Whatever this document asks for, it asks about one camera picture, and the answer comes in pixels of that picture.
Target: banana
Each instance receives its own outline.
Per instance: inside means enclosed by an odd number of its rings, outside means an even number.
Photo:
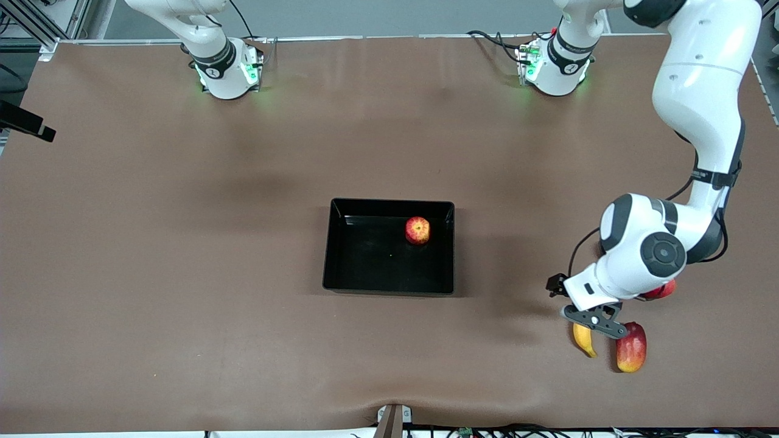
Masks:
[[[581,324],[573,323],[573,340],[588,356],[597,357],[597,353],[592,348],[592,330]]]

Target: red apple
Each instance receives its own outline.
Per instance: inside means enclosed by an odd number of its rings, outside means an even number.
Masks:
[[[641,294],[645,299],[660,299],[669,296],[676,290],[676,279],[669,281],[667,284],[663,284],[653,291],[649,291],[646,294]]]
[[[412,217],[406,221],[406,240],[412,245],[424,245],[430,239],[430,222],[423,217]]]
[[[627,336],[617,340],[617,366],[623,373],[635,373],[647,360],[647,334],[638,323],[627,323]]]

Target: white robotic arm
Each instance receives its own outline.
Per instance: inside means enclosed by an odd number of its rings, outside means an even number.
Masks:
[[[624,10],[638,24],[671,34],[652,101],[695,147],[697,161],[687,204],[620,196],[601,219],[605,254],[570,278],[550,278],[552,296],[573,301],[562,310],[565,318],[614,338],[627,334],[616,320],[619,300],[659,288],[721,244],[744,141],[738,88],[761,19],[754,0],[624,0]]]
[[[520,78],[540,91],[563,96],[576,88],[587,67],[590,55],[605,32],[604,9],[622,7],[622,0],[553,0],[562,10],[557,30],[545,34],[518,53]]]
[[[259,87],[262,55],[237,38],[227,38],[210,14],[227,0],[125,0],[179,37],[200,75],[200,82],[220,99],[235,99]]]

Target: black tray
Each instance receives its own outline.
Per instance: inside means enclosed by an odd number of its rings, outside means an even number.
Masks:
[[[424,245],[406,240],[406,221],[414,216],[430,222]],[[334,199],[323,286],[357,293],[452,294],[454,204]]]

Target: table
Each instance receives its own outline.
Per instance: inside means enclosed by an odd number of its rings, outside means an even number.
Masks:
[[[693,149],[654,114],[668,40],[606,37],[580,89],[516,84],[465,38],[278,44],[263,89],[200,93],[177,47],[61,44],[0,160],[0,432],[417,423],[775,426],[779,132],[742,85],[731,248],[659,302],[640,372],[574,347],[547,277],[627,193]],[[321,286],[333,197],[453,201],[452,298]],[[594,242],[576,268],[594,259]]]

